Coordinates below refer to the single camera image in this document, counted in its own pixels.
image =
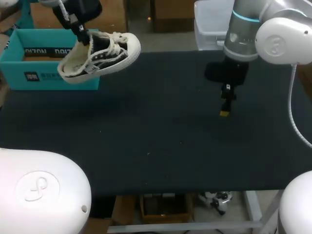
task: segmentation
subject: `cable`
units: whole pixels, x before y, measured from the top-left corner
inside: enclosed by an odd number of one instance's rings
[[[216,231],[220,234],[224,234],[222,231],[220,231],[219,229],[216,229]]]
[[[60,7],[60,10],[62,11],[63,17],[66,21],[69,21],[69,15],[68,12],[66,11],[66,8],[62,2],[62,0],[58,0],[58,5]]]
[[[297,133],[299,138],[310,148],[312,148],[312,144],[305,139],[305,137],[301,134],[301,132],[298,130],[296,123],[294,122],[293,119],[293,112],[292,112],[292,95],[293,95],[293,83],[296,75],[296,70],[297,70],[297,65],[294,65],[292,67],[292,77],[291,77],[291,83],[289,85],[289,93],[288,93],[288,114],[289,114],[289,119],[291,121],[292,127],[294,131]]]

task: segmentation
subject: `shoe insole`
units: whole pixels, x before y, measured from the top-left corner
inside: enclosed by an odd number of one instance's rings
[[[88,48],[89,46],[81,47],[81,51],[77,51],[72,54],[72,57],[63,66],[63,71],[66,74],[76,73],[82,65],[85,64],[88,59]]]

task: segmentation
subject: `black and white sneaker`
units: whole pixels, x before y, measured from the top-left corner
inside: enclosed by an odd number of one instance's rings
[[[130,66],[141,52],[139,40],[131,33],[89,34],[90,45],[77,42],[58,65],[59,74],[70,84],[120,71]]]

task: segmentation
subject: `teal box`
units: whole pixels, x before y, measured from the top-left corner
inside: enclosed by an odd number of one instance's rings
[[[65,29],[17,29],[0,57],[11,90],[97,90],[99,78],[69,84],[58,74],[59,61],[23,61],[29,56],[60,57],[74,47],[76,36]]]

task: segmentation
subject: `black table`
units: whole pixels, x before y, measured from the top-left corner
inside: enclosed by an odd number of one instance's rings
[[[52,151],[76,162],[95,197],[284,189],[312,170],[287,111],[291,67],[251,63],[229,118],[204,78],[222,52],[142,54],[96,92],[11,91],[0,147]],[[296,81],[293,114],[312,140],[312,106]]]

